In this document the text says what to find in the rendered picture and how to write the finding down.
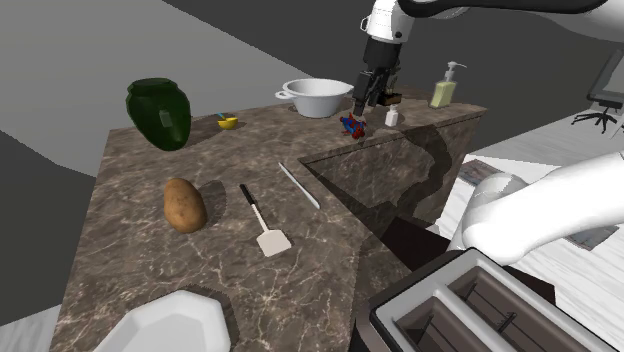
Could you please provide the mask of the brown potato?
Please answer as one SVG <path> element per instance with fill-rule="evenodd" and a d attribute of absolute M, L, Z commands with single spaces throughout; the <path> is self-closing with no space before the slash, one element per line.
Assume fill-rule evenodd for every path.
<path fill-rule="evenodd" d="M 193 233 L 207 223 L 201 194 L 192 183 L 182 178 L 172 178 L 165 185 L 164 216 L 180 233 Z"/>

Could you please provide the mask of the white pen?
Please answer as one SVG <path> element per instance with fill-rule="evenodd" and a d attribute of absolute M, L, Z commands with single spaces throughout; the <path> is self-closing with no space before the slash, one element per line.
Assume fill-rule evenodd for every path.
<path fill-rule="evenodd" d="M 306 198 L 311 202 L 311 204 L 318 210 L 321 209 L 321 205 L 319 201 L 297 180 L 297 178 L 285 167 L 285 165 L 281 162 L 278 162 L 279 168 L 284 172 L 284 174 L 295 184 L 298 189 L 306 196 Z"/>

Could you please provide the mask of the dark green vase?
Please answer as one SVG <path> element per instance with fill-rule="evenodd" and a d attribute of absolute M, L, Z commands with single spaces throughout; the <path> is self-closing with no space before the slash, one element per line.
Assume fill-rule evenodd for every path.
<path fill-rule="evenodd" d="M 158 149 L 183 148 L 191 129 L 190 102 L 168 78 L 144 78 L 127 88 L 126 109 L 139 132 Z"/>

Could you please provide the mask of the red and blue figure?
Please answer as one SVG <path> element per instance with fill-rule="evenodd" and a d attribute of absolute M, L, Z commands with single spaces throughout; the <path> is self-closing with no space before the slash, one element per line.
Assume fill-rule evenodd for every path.
<path fill-rule="evenodd" d="M 347 117 L 340 117 L 339 120 L 344 128 L 344 135 L 350 135 L 355 140 L 365 136 L 365 121 L 355 119 L 352 114 Z"/>

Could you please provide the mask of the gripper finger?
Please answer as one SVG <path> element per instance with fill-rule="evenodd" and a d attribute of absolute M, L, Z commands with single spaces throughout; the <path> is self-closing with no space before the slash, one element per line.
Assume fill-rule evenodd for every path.
<path fill-rule="evenodd" d="M 393 79 L 394 74 L 392 73 L 380 73 L 376 76 L 369 94 L 370 107 L 375 107 L 377 105 L 389 106 L 392 104 Z"/>
<path fill-rule="evenodd" d="M 357 76 L 356 84 L 352 93 L 354 100 L 352 114 L 354 116 L 362 115 L 365 104 L 370 95 L 370 89 L 374 85 L 374 81 L 374 73 L 371 71 L 361 71 Z"/>

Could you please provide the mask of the white angular plate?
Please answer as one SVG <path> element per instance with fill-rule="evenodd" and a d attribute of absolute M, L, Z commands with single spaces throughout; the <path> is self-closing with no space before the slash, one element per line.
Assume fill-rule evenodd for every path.
<path fill-rule="evenodd" d="M 221 304 L 178 290 L 129 311 L 93 352 L 229 352 Z"/>

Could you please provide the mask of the black office chair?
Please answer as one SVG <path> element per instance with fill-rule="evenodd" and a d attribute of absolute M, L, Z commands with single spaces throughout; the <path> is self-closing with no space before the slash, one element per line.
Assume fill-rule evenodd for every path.
<path fill-rule="evenodd" d="M 587 93 L 586 98 L 589 101 L 597 103 L 599 106 L 604 107 L 605 110 L 602 112 L 578 114 L 571 122 L 572 125 L 581 121 L 595 119 L 595 126 L 602 124 L 601 133 L 604 134 L 609 122 L 617 122 L 615 117 L 608 114 L 608 111 L 610 109 L 619 111 L 624 107 L 624 88 L 610 87 L 609 84 L 613 73 L 623 60 L 624 49 L 615 50 L 602 66 Z"/>

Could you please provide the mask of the silver toaster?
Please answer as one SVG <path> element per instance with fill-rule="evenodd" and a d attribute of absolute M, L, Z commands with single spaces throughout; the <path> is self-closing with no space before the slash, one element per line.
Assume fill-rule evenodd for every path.
<path fill-rule="evenodd" d="M 348 352 L 618 352 L 476 249 L 367 300 Z"/>

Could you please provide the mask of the yellow soap dispenser bottle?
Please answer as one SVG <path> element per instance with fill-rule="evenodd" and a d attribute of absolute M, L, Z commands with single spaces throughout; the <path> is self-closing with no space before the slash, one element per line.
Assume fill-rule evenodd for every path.
<path fill-rule="evenodd" d="M 444 108 L 451 103 L 453 93 L 457 86 L 457 82 L 454 80 L 455 68 L 457 66 L 466 68 L 466 65 L 455 61 L 450 61 L 447 65 L 448 69 L 444 73 L 444 78 L 435 85 L 434 94 L 429 102 L 430 108 Z"/>

